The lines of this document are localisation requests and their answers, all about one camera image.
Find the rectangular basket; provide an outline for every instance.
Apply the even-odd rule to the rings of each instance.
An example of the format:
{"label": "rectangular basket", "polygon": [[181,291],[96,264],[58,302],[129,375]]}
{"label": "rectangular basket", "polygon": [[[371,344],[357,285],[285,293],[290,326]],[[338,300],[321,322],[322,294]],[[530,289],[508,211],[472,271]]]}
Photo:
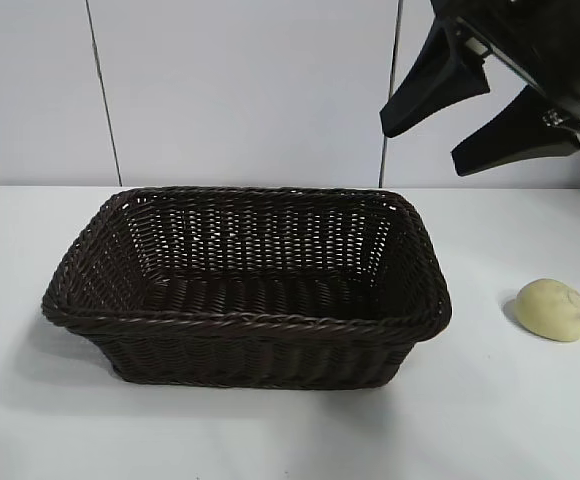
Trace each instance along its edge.
{"label": "rectangular basket", "polygon": [[387,383],[451,307],[428,234],[381,191],[168,187],[114,195],[43,298],[136,383]]}

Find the basket rim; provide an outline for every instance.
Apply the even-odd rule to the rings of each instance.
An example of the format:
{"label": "basket rim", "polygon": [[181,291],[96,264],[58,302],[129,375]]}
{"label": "basket rim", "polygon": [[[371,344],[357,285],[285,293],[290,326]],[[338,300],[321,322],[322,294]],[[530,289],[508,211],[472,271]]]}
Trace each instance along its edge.
{"label": "basket rim", "polygon": [[[390,342],[394,337],[400,340],[409,337],[407,332],[411,332],[412,341],[400,341],[400,344],[413,344],[421,341],[417,338],[416,331],[422,330],[425,325],[434,323],[436,333],[425,335],[431,338],[441,332],[448,325],[451,316],[450,297],[447,291],[445,280],[443,284],[435,282],[434,288],[429,288],[428,299],[432,306],[417,309],[410,315],[399,317],[384,317],[377,319],[338,319],[333,317],[314,317],[300,314],[267,314],[253,312],[180,312],[172,310],[105,310],[89,309],[70,306],[65,302],[64,294],[68,289],[69,282],[66,279],[64,267],[73,265],[79,258],[88,256],[91,245],[96,243],[98,235],[106,228],[107,221],[118,213],[119,208],[127,200],[136,196],[145,195],[167,195],[167,194],[216,194],[220,192],[234,192],[237,194],[250,195],[296,195],[297,198],[308,199],[328,196],[358,196],[366,197],[369,200],[381,200],[388,203],[388,207],[406,208],[408,210],[408,221],[415,228],[413,220],[423,227],[420,216],[414,207],[401,195],[391,191],[376,189],[345,189],[345,188],[300,188],[300,187],[144,187],[124,190],[112,195],[90,220],[88,225],[72,243],[66,254],[58,265],[50,285],[48,286],[42,300],[42,310],[44,315],[55,325],[66,327],[75,332],[88,334],[121,334],[146,336],[172,334],[175,332],[199,334],[206,331],[208,323],[212,323],[216,333],[212,336],[220,336],[222,331],[230,332],[234,335],[234,330],[243,333],[261,331],[265,335],[276,336],[282,333],[287,338],[288,331],[300,334],[301,338],[333,338],[333,336],[370,338],[378,337],[383,341]],[[438,264],[432,243],[422,245],[417,238],[417,247],[429,257],[429,267],[438,270]]]}

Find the basket weave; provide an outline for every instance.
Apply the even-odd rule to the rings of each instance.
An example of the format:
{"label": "basket weave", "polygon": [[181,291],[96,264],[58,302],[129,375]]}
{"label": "basket weave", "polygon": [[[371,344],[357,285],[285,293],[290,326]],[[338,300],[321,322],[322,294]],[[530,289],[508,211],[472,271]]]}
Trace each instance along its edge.
{"label": "basket weave", "polygon": [[108,200],[43,311],[127,381],[301,389],[383,385],[451,315],[399,195],[197,187]]}

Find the white tile wall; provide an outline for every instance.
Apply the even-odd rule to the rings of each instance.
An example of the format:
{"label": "white tile wall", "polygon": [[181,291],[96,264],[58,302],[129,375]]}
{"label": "white tile wall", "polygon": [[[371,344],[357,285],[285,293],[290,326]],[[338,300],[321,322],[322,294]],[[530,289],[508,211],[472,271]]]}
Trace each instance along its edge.
{"label": "white tile wall", "polygon": [[[404,0],[397,85],[432,22]],[[396,0],[90,0],[126,185],[376,186]],[[580,153],[457,177],[523,83],[390,140],[390,187],[580,186]],[[117,182],[85,0],[0,0],[0,184]]]}
{"label": "white tile wall", "polygon": [[0,0],[0,184],[116,182],[84,2]]}
{"label": "white tile wall", "polygon": [[376,186],[394,0],[91,0],[124,183]]}
{"label": "white tile wall", "polygon": [[[428,0],[404,0],[396,86],[414,63],[433,20]],[[388,187],[580,186],[580,152],[568,158],[533,159],[468,177],[454,171],[451,150],[498,114],[524,83],[496,59],[486,63],[492,93],[449,107],[391,139],[386,157]]]}

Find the yellow potato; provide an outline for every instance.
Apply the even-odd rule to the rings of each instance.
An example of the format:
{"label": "yellow potato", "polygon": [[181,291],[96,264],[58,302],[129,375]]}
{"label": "yellow potato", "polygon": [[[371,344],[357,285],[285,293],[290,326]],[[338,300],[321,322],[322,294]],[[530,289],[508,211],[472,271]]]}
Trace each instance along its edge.
{"label": "yellow potato", "polygon": [[514,303],[521,325],[537,335],[574,342],[580,339],[580,294],[556,280],[536,280],[521,289]]}

